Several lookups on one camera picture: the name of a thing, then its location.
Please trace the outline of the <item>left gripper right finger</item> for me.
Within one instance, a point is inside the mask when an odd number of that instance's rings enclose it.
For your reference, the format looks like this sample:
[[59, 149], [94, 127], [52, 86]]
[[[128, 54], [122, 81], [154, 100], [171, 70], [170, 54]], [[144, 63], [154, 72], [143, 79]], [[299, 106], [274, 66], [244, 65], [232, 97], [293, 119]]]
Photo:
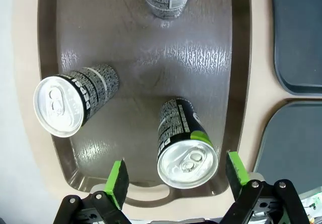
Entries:
[[309, 223], [293, 183], [281, 179], [268, 184], [250, 179], [237, 152], [228, 152], [226, 176], [235, 199], [221, 223], [249, 223], [262, 213], [266, 223]]

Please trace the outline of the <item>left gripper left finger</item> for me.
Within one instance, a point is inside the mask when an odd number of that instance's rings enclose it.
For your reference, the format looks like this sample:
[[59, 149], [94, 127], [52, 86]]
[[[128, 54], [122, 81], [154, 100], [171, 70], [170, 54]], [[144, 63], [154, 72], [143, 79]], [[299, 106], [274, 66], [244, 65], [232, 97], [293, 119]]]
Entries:
[[54, 223], [130, 223], [122, 212], [129, 187], [124, 160], [115, 161], [104, 190], [86, 198], [67, 195], [63, 198]]

